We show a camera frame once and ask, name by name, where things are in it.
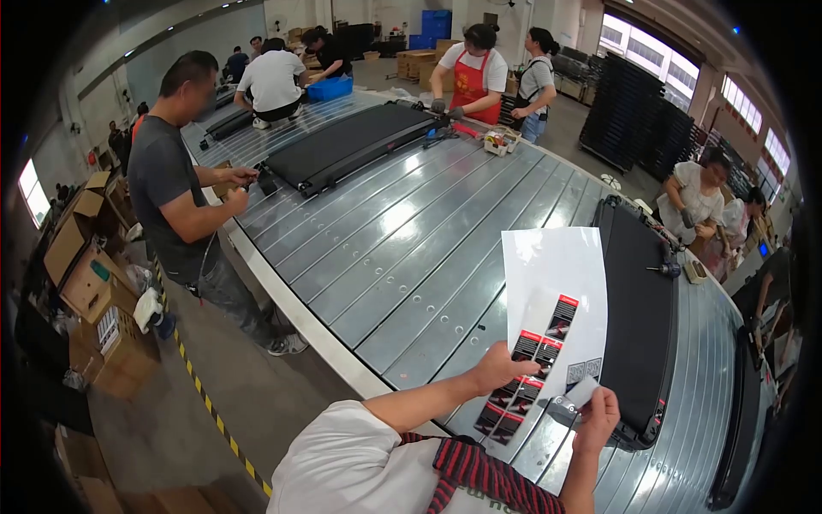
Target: worker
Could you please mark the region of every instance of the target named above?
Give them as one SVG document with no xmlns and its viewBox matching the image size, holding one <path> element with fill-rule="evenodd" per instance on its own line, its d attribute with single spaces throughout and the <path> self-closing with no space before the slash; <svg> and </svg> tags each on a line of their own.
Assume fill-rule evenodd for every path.
<svg viewBox="0 0 822 514">
<path fill-rule="evenodd" d="M 332 404 L 277 465 L 266 512 L 593 514 L 599 454 L 620 418 L 617 396 L 605 387 L 580 409 L 559 497 L 488 456 L 471 438 L 409 432 L 539 369 L 534 361 L 511 360 L 506 342 L 498 341 L 476 367 L 456 377 Z"/>
<path fill-rule="evenodd" d="M 696 236 L 711 239 L 723 222 L 725 198 L 719 188 L 729 173 L 731 163 L 717 147 L 705 149 L 702 164 L 692 160 L 675 164 L 654 214 L 683 244 L 693 243 Z"/>
<path fill-rule="evenodd" d="M 306 45 L 306 52 L 302 53 L 305 60 L 312 53 L 320 61 L 323 72 L 311 78 L 311 83 L 335 76 L 350 76 L 353 78 L 351 61 L 337 38 L 329 34 L 321 26 L 302 34 L 302 44 Z"/>
<path fill-rule="evenodd" d="M 734 198 L 725 205 L 722 212 L 723 222 L 717 225 L 717 233 L 699 254 L 702 263 L 717 280 L 722 281 L 726 275 L 727 264 L 733 251 L 739 249 L 748 239 L 754 226 L 750 221 L 760 218 L 764 214 L 764 209 L 765 195 L 756 186 L 750 189 L 744 201 L 741 198 Z"/>
<path fill-rule="evenodd" d="M 260 57 L 262 55 L 262 38 L 259 35 L 255 35 L 249 43 L 252 46 L 252 56 L 250 63 L 254 62 L 254 59 Z"/>
<path fill-rule="evenodd" d="M 246 70 L 246 65 L 250 62 L 248 56 L 242 52 L 242 49 L 238 46 L 234 47 L 234 53 L 229 57 L 229 60 L 225 63 L 225 66 L 229 69 L 229 73 L 231 74 L 231 83 L 232 84 L 239 84 L 240 79 L 242 79 L 242 74 Z"/>
<path fill-rule="evenodd" d="M 442 99 L 442 78 L 454 70 L 454 97 L 449 116 L 469 118 L 496 125 L 502 107 L 502 92 L 506 90 L 508 64 L 494 49 L 496 32 L 490 25 L 478 23 L 465 31 L 465 41 L 449 48 L 431 74 L 434 101 L 431 111 L 442 114 L 446 102 Z"/>
<path fill-rule="evenodd" d="M 308 83 L 308 71 L 299 57 L 285 51 L 285 41 L 268 39 L 262 55 L 248 65 L 234 93 L 234 103 L 254 113 L 254 128 L 266 129 L 272 122 L 294 120 L 302 112 L 302 88 Z M 245 93 L 252 90 L 249 104 Z"/>
<path fill-rule="evenodd" d="M 556 55 L 560 45 L 547 30 L 531 27 L 525 36 L 525 49 L 531 54 L 531 62 L 520 78 L 511 117 L 516 120 L 513 128 L 533 143 L 545 132 L 548 109 L 556 98 L 554 66 L 548 54 Z"/>
<path fill-rule="evenodd" d="M 220 248 L 217 230 L 246 210 L 248 193 L 231 190 L 224 203 L 210 206 L 201 189 L 218 183 L 248 184 L 258 172 L 192 166 L 180 136 L 180 127 L 211 115 L 217 70 L 213 55 L 193 50 L 165 73 L 159 98 L 134 139 L 128 175 L 132 205 L 171 281 L 222 310 L 269 354 L 297 353 L 306 348 L 302 339 L 293 328 L 265 320 Z"/>
<path fill-rule="evenodd" d="M 149 106 L 146 102 L 137 105 L 137 120 L 134 122 L 134 127 L 132 127 L 132 143 L 134 143 L 134 136 L 137 135 L 137 129 L 140 128 L 140 125 L 143 123 L 143 118 L 145 118 L 148 113 Z"/>
</svg>

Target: woman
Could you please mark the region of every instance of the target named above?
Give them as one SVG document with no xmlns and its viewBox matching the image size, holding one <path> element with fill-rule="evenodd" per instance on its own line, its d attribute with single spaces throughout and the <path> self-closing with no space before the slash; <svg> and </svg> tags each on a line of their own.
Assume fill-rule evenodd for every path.
<svg viewBox="0 0 822 514">
<path fill-rule="evenodd" d="M 759 218 L 764 213 L 765 196 L 757 188 L 751 188 L 748 198 L 734 198 L 727 203 L 722 213 L 723 222 L 717 226 L 716 235 L 700 252 L 700 260 L 717 280 L 727 273 L 727 264 L 733 250 L 738 249 L 748 239 L 748 224 L 751 218 Z"/>
<path fill-rule="evenodd" d="M 471 438 L 409 432 L 539 369 L 534 361 L 511 360 L 506 342 L 498 341 L 456 377 L 334 403 L 277 465 L 266 512 L 593 514 L 599 454 L 620 418 L 617 396 L 605 387 L 580 409 L 559 497 L 487 456 Z"/>
<path fill-rule="evenodd" d="M 489 25 L 478 23 L 465 31 L 465 41 L 449 48 L 431 74 L 434 94 L 431 111 L 438 114 L 446 111 L 442 78 L 453 68 L 454 98 L 448 115 L 453 119 L 467 115 L 496 125 L 502 107 L 502 92 L 506 90 L 508 63 L 494 45 L 496 32 Z"/>
<path fill-rule="evenodd" d="M 702 165 L 689 160 L 673 167 L 673 175 L 663 184 L 665 193 L 657 198 L 658 214 L 683 244 L 693 243 L 696 236 L 707 241 L 716 234 L 725 207 L 719 187 L 729 173 L 731 163 L 716 147 L 705 149 Z"/>
<path fill-rule="evenodd" d="M 511 111 L 511 116 L 516 120 L 513 128 L 533 143 L 545 132 L 548 108 L 556 97 L 554 66 L 547 54 L 556 55 L 560 45 L 547 30 L 531 27 L 525 36 L 525 49 L 531 54 L 531 62 L 520 78 L 516 109 Z"/>
</svg>

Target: red apron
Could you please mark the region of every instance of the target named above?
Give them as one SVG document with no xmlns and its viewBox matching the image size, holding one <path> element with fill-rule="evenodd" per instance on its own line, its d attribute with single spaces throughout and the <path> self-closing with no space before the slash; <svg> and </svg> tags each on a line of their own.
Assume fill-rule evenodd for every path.
<svg viewBox="0 0 822 514">
<path fill-rule="evenodd" d="M 457 63 L 454 65 L 454 98 L 451 99 L 451 106 L 448 109 L 468 105 L 484 98 L 488 94 L 483 86 L 483 72 L 485 71 L 485 63 L 488 62 L 488 56 L 491 55 L 491 51 L 489 50 L 485 53 L 483 65 L 479 69 L 472 68 L 460 61 L 465 55 L 465 52 L 467 52 L 467 50 L 463 50 L 459 57 L 457 57 Z M 465 114 L 465 116 L 489 125 L 496 125 L 496 122 L 500 118 L 501 109 L 502 100 L 488 109 Z"/>
</svg>

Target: window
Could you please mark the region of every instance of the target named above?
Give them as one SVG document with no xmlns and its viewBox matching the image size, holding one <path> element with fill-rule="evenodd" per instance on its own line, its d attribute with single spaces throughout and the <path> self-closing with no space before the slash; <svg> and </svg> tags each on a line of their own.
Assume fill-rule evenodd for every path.
<svg viewBox="0 0 822 514">
<path fill-rule="evenodd" d="M 674 77 L 682 84 L 685 84 L 688 89 L 694 90 L 696 88 L 696 77 L 686 72 L 676 64 L 671 63 L 668 66 L 668 75 Z"/>
<path fill-rule="evenodd" d="M 754 132 L 759 134 L 762 128 L 762 114 L 727 75 L 725 76 L 725 82 L 722 84 L 722 96 L 725 97 L 728 103 L 733 105 L 733 108 L 754 129 Z"/>
<path fill-rule="evenodd" d="M 32 162 L 31 159 L 25 164 L 23 174 L 17 183 L 20 185 L 20 191 L 23 193 L 25 203 L 29 207 L 31 219 L 39 229 L 43 224 L 46 213 L 51 209 L 51 205 L 48 203 L 46 193 L 43 192 L 43 186 L 40 185 L 37 172 L 35 171 L 35 163 Z"/>
<path fill-rule="evenodd" d="M 642 44 L 634 38 L 628 39 L 628 51 L 636 53 L 642 58 L 649 60 L 657 66 L 663 65 L 665 57 L 656 50 L 649 47 L 647 44 Z"/>
<path fill-rule="evenodd" d="M 787 174 L 787 167 L 791 165 L 791 158 L 787 156 L 785 147 L 782 146 L 782 143 L 779 142 L 776 134 L 771 129 L 768 129 L 768 136 L 765 138 L 765 149 L 774 158 L 774 162 L 782 175 Z"/>
<path fill-rule="evenodd" d="M 759 179 L 762 194 L 764 194 L 768 202 L 773 203 L 776 194 L 779 192 L 780 184 L 776 175 L 774 175 L 774 172 L 770 166 L 768 166 L 768 163 L 761 157 L 759 163 L 756 165 L 756 177 Z"/>
<path fill-rule="evenodd" d="M 612 29 L 611 27 L 603 26 L 603 33 L 601 37 L 615 44 L 620 44 L 622 42 L 622 33 L 617 29 Z"/>
</svg>

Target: white t-shirt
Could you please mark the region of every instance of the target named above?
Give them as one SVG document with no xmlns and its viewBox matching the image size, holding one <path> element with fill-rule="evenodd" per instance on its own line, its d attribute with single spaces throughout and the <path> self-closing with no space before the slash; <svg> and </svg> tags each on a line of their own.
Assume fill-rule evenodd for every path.
<svg viewBox="0 0 822 514">
<path fill-rule="evenodd" d="M 432 464 L 440 440 L 398 445 L 397 432 L 360 402 L 332 404 L 293 440 L 274 470 L 266 514 L 425 512 L 439 480 Z M 497 514 L 502 507 L 459 487 L 444 512 Z"/>
<path fill-rule="evenodd" d="M 446 53 L 440 59 L 440 64 L 443 67 L 447 67 L 448 69 L 452 69 L 456 66 L 457 58 L 459 55 L 465 52 L 465 43 L 457 43 L 449 48 Z M 506 78 L 508 78 L 508 63 L 502 54 L 497 52 L 496 49 L 488 50 L 490 55 L 488 56 L 488 60 L 485 63 L 485 69 L 483 70 L 483 88 L 486 91 L 496 91 L 501 93 L 506 90 Z M 465 52 L 465 55 L 459 60 L 461 63 L 468 67 L 472 67 L 476 70 L 483 67 L 483 59 L 485 56 L 482 57 L 474 57 L 468 52 Z"/>
<path fill-rule="evenodd" d="M 305 71 L 305 65 L 293 53 L 270 50 L 246 66 L 237 91 L 252 89 L 252 106 L 258 113 L 279 109 L 299 100 L 302 91 L 294 85 L 294 76 Z"/>
<path fill-rule="evenodd" d="M 725 207 L 725 198 L 722 192 L 717 191 L 710 197 L 703 195 L 700 192 L 700 171 L 702 166 L 696 162 L 689 160 L 686 162 L 677 163 L 673 167 L 673 176 L 677 178 L 682 189 L 679 190 L 679 196 L 682 203 L 686 207 L 693 210 L 697 223 L 701 223 L 707 219 L 717 222 L 717 225 L 723 225 L 723 208 Z M 678 238 L 682 238 L 683 244 L 691 244 L 696 239 L 696 232 L 693 229 L 686 229 L 682 222 L 682 215 L 668 200 L 667 193 L 663 194 L 657 199 L 659 206 L 659 217 L 665 228 L 670 230 L 672 234 Z"/>
</svg>

